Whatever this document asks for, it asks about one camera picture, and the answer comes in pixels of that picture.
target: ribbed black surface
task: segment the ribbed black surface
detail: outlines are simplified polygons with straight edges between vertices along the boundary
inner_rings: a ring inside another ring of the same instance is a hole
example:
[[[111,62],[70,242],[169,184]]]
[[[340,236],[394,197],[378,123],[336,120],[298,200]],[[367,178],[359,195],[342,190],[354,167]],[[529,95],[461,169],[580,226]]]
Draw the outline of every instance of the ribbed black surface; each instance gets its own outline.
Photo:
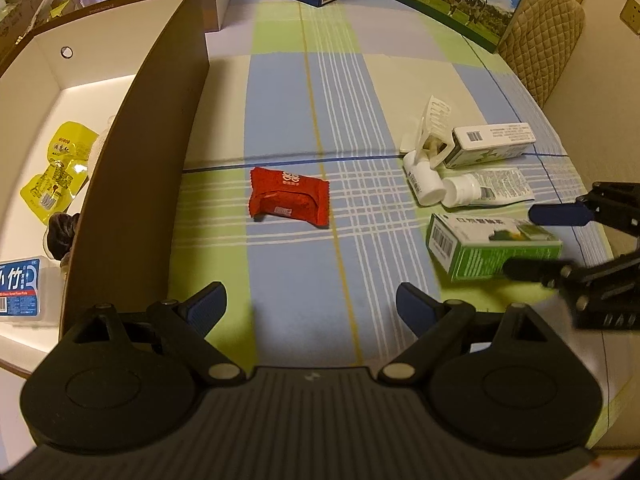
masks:
[[[443,431],[412,390],[365,368],[258,368],[246,384],[207,393],[161,442],[114,456],[39,447],[9,480],[561,480],[591,457],[575,449],[501,457]]]

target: plaid tablecloth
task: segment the plaid tablecloth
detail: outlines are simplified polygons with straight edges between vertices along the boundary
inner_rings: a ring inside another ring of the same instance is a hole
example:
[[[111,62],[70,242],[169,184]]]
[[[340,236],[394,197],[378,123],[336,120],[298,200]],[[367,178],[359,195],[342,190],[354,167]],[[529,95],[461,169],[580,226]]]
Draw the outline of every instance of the plaid tablecloth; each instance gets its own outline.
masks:
[[[424,242],[430,215],[408,187],[398,146],[433,94],[451,124],[528,122],[538,142],[518,166],[538,202],[571,202],[580,177],[538,106],[499,56],[393,0],[231,0],[225,28],[207,35],[210,72],[194,121],[175,220],[170,292],[212,280],[227,312],[207,337],[245,368],[380,365],[414,336],[396,287],[412,282],[478,310],[535,304],[602,386],[593,440],[631,390],[629,339],[571,328],[561,300],[501,280],[451,285]],[[248,216],[254,166],[330,181],[331,225]],[[525,205],[477,214],[526,216]],[[599,226],[560,228],[564,255],[611,257]]]

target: yellow snack package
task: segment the yellow snack package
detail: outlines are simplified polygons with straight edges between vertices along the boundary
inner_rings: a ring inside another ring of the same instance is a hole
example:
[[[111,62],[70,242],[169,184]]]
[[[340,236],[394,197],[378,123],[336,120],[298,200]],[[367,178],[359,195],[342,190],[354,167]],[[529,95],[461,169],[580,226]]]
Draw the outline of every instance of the yellow snack package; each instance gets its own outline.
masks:
[[[49,143],[49,167],[20,190],[20,196],[43,224],[64,211],[86,180],[91,146],[98,135],[79,123],[62,124]]]

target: red wrapper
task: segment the red wrapper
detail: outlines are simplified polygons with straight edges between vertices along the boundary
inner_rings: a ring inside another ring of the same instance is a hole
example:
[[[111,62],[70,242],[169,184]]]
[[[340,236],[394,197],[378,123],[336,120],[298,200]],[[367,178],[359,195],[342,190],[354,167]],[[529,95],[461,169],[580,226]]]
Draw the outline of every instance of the red wrapper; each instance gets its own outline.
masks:
[[[329,225],[329,183],[312,176],[253,168],[251,217],[268,213],[304,220],[317,227]]]

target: quilted beige fabric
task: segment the quilted beige fabric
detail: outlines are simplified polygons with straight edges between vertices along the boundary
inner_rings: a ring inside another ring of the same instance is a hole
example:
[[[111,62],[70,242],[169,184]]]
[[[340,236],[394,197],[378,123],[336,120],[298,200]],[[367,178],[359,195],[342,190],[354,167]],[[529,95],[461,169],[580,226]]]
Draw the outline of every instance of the quilted beige fabric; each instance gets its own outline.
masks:
[[[574,50],[585,15],[575,0],[524,0],[498,52],[541,107]]]

